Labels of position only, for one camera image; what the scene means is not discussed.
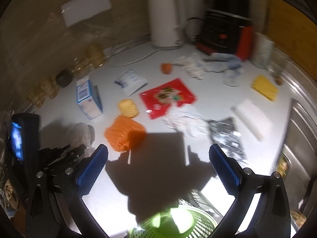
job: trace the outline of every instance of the kitchen sink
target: kitchen sink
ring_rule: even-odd
[[[283,177],[290,210],[306,218],[317,203],[317,125],[297,100],[276,170]]]

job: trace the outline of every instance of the barcode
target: barcode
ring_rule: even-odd
[[[87,83],[83,83],[78,87],[78,100],[80,101],[88,96],[90,96],[89,86]]]

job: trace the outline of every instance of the blue gripper pad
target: blue gripper pad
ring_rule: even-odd
[[[77,165],[79,170],[75,175],[75,182],[80,197],[89,194],[107,160],[108,148],[100,144],[90,157],[84,158]]]
[[[238,169],[241,168],[239,164],[237,162],[235,164],[233,158],[227,157],[218,144],[213,144],[210,147],[209,159],[228,194],[237,198],[242,179]]]

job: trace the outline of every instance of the green colander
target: green colander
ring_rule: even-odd
[[[203,210],[187,205],[157,213],[129,232],[129,238],[207,238],[217,222]]]

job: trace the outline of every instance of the lit blue screen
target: lit blue screen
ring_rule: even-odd
[[[11,140],[12,150],[15,153],[15,156],[19,161],[23,161],[21,126],[15,122],[12,122]]]

